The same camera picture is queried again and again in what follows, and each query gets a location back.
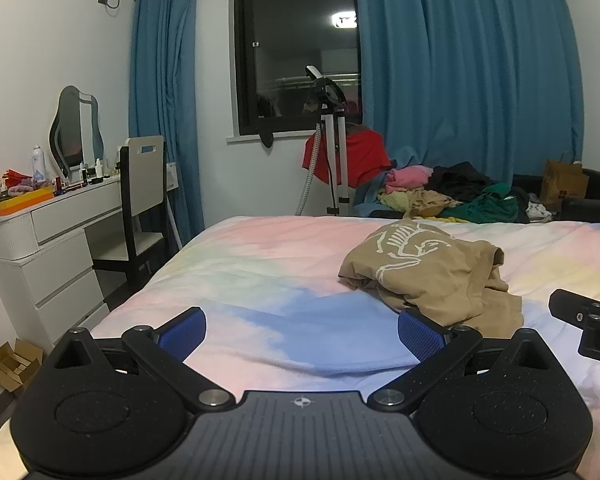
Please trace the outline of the tan printed t-shirt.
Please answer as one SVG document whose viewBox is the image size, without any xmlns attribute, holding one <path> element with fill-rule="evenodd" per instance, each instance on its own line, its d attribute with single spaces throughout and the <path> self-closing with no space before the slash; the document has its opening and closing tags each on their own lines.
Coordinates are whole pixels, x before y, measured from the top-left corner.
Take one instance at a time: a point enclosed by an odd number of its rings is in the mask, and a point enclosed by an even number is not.
<svg viewBox="0 0 600 480">
<path fill-rule="evenodd" d="M 430 224 L 382 226 L 343 259 L 338 276 L 374 292 L 396 312 L 415 308 L 443 327 L 466 325 L 509 338 L 524 324 L 522 300 L 501 278 L 504 252 L 486 240 L 460 240 Z"/>
</svg>

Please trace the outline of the pastel tie-dye bed cover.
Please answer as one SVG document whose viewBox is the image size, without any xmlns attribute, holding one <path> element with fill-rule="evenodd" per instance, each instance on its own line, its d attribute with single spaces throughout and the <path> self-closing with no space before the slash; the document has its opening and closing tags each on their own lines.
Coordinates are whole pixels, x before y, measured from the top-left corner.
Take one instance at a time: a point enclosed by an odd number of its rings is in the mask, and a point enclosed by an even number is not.
<svg viewBox="0 0 600 480">
<path fill-rule="evenodd" d="M 223 221 L 192 240 L 95 333 L 118 336 L 196 306 L 209 326 L 190 362 L 231 392 L 369 393 L 413 363 L 396 334 L 396 315 L 338 278 L 347 253 L 378 228 L 373 219 Z M 580 356 L 578 331 L 547 307 L 558 288 L 600 300 L 600 224 L 449 223 L 445 231 L 504 252 L 502 278 L 521 298 L 524 322 L 550 345 L 592 412 L 594 434 L 579 472 L 600 479 L 600 362 Z"/>
</svg>

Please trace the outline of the yellow-green garment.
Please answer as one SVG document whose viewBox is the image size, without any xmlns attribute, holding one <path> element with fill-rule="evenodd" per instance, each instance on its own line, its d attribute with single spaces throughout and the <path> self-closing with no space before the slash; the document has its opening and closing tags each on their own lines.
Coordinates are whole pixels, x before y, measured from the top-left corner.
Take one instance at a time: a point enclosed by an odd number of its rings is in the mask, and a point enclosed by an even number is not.
<svg viewBox="0 0 600 480">
<path fill-rule="evenodd" d="M 410 214 L 414 208 L 416 200 L 413 190 L 394 191 L 391 193 L 379 192 L 378 200 L 393 211 Z"/>
</svg>

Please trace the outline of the white vanity dresser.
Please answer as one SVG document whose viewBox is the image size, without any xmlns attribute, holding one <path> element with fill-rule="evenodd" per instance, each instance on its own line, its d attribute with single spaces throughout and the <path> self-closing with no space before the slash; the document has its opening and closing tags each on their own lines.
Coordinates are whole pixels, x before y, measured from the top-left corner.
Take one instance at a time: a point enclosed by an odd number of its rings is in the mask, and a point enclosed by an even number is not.
<svg viewBox="0 0 600 480">
<path fill-rule="evenodd" d="M 120 228 L 119 178 L 0 217 L 0 296 L 19 338 L 50 351 L 69 328 L 106 318 L 92 247 Z"/>
</svg>

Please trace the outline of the pink garment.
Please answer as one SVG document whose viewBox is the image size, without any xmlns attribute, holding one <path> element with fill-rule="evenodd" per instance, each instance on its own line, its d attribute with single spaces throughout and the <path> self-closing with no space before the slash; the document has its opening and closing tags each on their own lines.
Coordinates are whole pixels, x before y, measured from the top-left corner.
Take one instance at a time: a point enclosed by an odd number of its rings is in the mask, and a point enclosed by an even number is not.
<svg viewBox="0 0 600 480">
<path fill-rule="evenodd" d="M 391 169 L 385 178 L 385 192 L 403 192 L 425 186 L 434 170 L 425 166 L 407 166 L 400 169 Z"/>
</svg>

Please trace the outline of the black garment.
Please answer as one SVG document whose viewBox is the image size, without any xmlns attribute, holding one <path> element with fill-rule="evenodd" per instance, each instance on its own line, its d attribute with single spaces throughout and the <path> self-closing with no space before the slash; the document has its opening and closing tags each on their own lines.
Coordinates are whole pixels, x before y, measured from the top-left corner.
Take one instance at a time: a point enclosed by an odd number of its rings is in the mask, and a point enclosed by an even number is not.
<svg viewBox="0 0 600 480">
<path fill-rule="evenodd" d="M 435 166 L 425 188 L 449 196 L 452 200 L 470 203 L 491 185 L 494 185 L 494 181 L 470 162 L 460 162 L 451 167 Z"/>
</svg>

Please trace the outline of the cardboard box on floor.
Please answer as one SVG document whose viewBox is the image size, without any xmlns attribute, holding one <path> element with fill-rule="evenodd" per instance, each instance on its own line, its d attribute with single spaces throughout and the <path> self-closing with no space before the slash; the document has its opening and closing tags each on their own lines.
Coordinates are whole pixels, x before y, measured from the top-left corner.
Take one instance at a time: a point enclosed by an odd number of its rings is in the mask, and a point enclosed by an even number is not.
<svg viewBox="0 0 600 480">
<path fill-rule="evenodd" d="M 27 389 L 43 363 L 44 352 L 35 344 L 17 338 L 12 346 L 0 347 L 0 387 L 19 396 Z"/>
</svg>

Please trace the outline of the black and white chair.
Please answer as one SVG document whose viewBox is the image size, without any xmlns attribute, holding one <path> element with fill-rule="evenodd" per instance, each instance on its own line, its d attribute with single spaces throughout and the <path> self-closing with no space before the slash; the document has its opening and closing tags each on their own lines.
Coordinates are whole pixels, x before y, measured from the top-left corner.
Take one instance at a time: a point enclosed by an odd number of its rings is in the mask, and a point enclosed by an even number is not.
<svg viewBox="0 0 600 480">
<path fill-rule="evenodd" d="M 96 271 L 125 275 L 132 292 L 142 288 L 151 260 L 169 258 L 166 142 L 162 136 L 129 138 L 120 148 L 121 228 L 92 247 Z"/>
</svg>

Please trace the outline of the red garment on stand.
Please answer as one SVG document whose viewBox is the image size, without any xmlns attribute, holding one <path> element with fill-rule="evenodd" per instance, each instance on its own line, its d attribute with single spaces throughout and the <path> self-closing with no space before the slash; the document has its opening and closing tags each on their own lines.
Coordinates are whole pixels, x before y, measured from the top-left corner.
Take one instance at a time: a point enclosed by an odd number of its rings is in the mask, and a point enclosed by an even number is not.
<svg viewBox="0 0 600 480">
<path fill-rule="evenodd" d="M 302 167 L 309 169 L 314 148 L 316 133 L 306 140 Z M 385 149 L 382 136 L 366 126 L 358 126 L 347 133 L 347 158 L 348 158 L 348 185 L 349 188 L 358 188 L 363 183 L 373 180 L 392 168 L 391 160 Z M 336 156 L 338 184 L 341 183 L 340 160 Z M 326 140 L 321 136 L 320 147 L 317 151 L 314 177 L 324 183 L 328 182 Z"/>
</svg>

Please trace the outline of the orange tray with items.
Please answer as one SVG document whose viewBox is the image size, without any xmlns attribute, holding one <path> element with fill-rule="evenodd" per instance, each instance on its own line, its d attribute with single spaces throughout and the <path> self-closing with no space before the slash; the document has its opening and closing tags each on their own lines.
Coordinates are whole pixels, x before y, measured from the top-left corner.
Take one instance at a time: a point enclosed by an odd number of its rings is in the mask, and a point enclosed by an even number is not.
<svg viewBox="0 0 600 480">
<path fill-rule="evenodd" d="M 9 169 L 0 177 L 0 217 L 46 202 L 55 196 L 50 181 L 37 181 Z"/>
</svg>

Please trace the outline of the wavy vanity mirror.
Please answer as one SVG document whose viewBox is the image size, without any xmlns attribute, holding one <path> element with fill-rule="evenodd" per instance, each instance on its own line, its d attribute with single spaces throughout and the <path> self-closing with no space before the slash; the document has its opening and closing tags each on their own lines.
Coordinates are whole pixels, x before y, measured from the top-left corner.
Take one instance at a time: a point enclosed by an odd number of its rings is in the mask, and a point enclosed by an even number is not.
<svg viewBox="0 0 600 480">
<path fill-rule="evenodd" d="M 67 86 L 60 92 L 50 127 L 50 154 L 65 183 L 76 180 L 81 167 L 105 161 L 105 143 L 100 132 L 97 99 Z"/>
</svg>

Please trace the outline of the blue curtain left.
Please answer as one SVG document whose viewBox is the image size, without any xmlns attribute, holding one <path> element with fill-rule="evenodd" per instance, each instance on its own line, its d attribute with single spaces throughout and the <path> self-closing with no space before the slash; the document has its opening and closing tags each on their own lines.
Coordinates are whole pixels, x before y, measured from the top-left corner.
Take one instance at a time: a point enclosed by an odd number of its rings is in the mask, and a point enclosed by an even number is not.
<svg viewBox="0 0 600 480">
<path fill-rule="evenodd" d="M 186 244 L 204 229 L 197 136 L 197 0 L 136 0 L 131 42 L 129 132 L 162 136 L 175 162 L 172 211 Z"/>
</svg>

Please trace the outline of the blue curtain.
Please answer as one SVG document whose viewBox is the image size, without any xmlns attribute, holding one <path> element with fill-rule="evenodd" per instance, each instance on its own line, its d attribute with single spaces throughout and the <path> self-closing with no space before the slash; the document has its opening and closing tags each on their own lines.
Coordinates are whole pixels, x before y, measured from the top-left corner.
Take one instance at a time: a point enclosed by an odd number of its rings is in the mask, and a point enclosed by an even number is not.
<svg viewBox="0 0 600 480">
<path fill-rule="evenodd" d="M 401 165 L 508 181 L 582 156 L 566 0 L 356 0 L 362 114 Z"/>
<path fill-rule="evenodd" d="M 162 136 L 175 162 L 172 211 L 186 244 L 204 229 L 197 136 L 197 0 L 136 0 L 131 42 L 129 132 Z"/>
</svg>

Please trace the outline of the white tripod stand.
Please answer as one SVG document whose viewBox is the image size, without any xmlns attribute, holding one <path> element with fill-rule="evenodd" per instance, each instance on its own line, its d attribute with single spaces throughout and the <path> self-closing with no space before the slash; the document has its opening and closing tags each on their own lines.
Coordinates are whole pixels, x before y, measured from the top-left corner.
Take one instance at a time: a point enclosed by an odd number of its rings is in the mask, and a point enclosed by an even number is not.
<svg viewBox="0 0 600 480">
<path fill-rule="evenodd" d="M 316 123 L 313 148 L 306 182 L 304 182 L 296 215 L 301 216 L 309 198 L 313 178 L 316 175 L 318 153 L 326 157 L 326 178 L 332 204 L 326 207 L 328 216 L 350 214 L 349 166 L 347 150 L 346 96 L 335 81 L 324 76 L 314 65 L 306 66 L 306 76 L 314 83 L 320 103 L 320 120 Z"/>
</svg>

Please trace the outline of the blue curtain right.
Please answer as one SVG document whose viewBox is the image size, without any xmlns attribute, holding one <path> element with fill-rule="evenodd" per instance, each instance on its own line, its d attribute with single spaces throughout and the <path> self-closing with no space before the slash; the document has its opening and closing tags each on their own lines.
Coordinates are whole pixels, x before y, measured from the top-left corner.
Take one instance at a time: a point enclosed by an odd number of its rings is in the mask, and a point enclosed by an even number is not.
<svg viewBox="0 0 600 480">
<path fill-rule="evenodd" d="M 362 114 L 401 165 L 508 181 L 582 156 L 566 0 L 356 0 Z"/>
</svg>

